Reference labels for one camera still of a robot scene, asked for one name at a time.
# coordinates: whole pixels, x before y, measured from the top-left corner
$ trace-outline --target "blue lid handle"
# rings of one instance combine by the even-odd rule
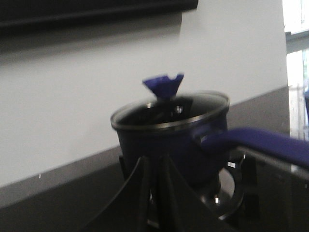
[[[175,79],[170,79],[167,75],[164,75],[144,80],[143,83],[156,95],[157,98],[170,99],[176,95],[183,77],[183,73],[177,74]]]

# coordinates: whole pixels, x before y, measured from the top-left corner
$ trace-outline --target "metal rim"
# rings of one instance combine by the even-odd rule
[[[199,92],[195,92],[195,94],[209,94],[209,95],[216,95],[219,97],[222,97],[226,100],[225,104],[222,104],[220,107],[218,107],[215,110],[212,110],[209,113],[205,113],[202,115],[198,115],[195,117],[191,117],[191,118],[187,118],[184,120],[179,120],[179,121],[174,121],[174,122],[166,122],[166,123],[160,123],[160,124],[153,124],[153,125],[123,125],[123,124],[119,124],[116,122],[116,117],[118,114],[122,113],[124,110],[130,109],[134,106],[143,106],[143,105],[147,105],[150,102],[149,101],[145,101],[144,103],[131,103],[128,104],[122,108],[120,108],[119,110],[117,110],[116,112],[113,113],[113,115],[111,116],[111,124],[112,127],[115,130],[124,130],[124,131],[162,131],[162,130],[182,130],[188,127],[191,127],[193,124],[196,124],[199,121],[205,121],[205,120],[210,120],[213,119],[214,117],[217,117],[223,113],[226,113],[228,111],[229,105],[230,105],[230,99],[227,95],[221,93],[221,92],[216,92],[216,91],[199,91]]]

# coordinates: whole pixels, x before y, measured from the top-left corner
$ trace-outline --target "white wall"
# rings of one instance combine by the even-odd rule
[[[118,145],[110,115],[149,76],[232,103],[287,84],[281,0],[0,39],[0,186]]]

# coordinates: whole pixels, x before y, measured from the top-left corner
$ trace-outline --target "blue saucepan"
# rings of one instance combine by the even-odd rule
[[[158,158],[168,154],[189,184],[200,184],[226,165],[228,151],[238,145],[309,168],[309,143],[251,128],[227,131],[229,98],[212,91],[176,96],[182,79],[179,74],[144,81],[157,99],[112,115],[128,171],[148,156],[155,178]]]

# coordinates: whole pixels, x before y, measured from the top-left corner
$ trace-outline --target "glass lid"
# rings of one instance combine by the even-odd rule
[[[180,73],[175,79],[161,76],[144,81],[157,100],[121,108],[111,117],[112,127],[134,131],[176,130],[226,114],[229,98],[222,93],[203,91],[176,96],[183,77]]]

